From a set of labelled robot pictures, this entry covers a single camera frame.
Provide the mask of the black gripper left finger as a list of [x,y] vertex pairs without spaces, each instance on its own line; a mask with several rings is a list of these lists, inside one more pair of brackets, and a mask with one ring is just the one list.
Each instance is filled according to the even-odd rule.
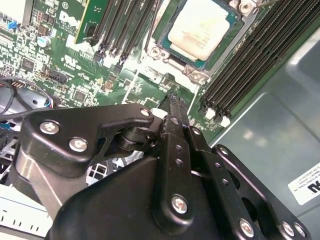
[[168,234],[193,223],[190,148],[174,94],[156,117],[143,105],[61,108],[28,114],[21,126],[10,180],[36,198],[53,222],[64,203],[85,188],[139,160],[156,159],[152,215]]

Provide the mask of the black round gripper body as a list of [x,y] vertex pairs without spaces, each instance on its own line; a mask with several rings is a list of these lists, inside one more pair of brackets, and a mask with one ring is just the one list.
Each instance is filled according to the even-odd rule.
[[164,232],[153,217],[157,159],[131,163],[73,195],[58,211],[48,240],[235,240],[214,217],[202,179],[185,182],[194,220],[183,233]]

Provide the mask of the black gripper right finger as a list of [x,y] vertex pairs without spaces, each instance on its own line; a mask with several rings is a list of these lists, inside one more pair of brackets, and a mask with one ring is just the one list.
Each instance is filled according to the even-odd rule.
[[182,98],[178,106],[191,167],[202,176],[220,239],[310,240],[304,224],[226,146],[208,146],[189,124]]

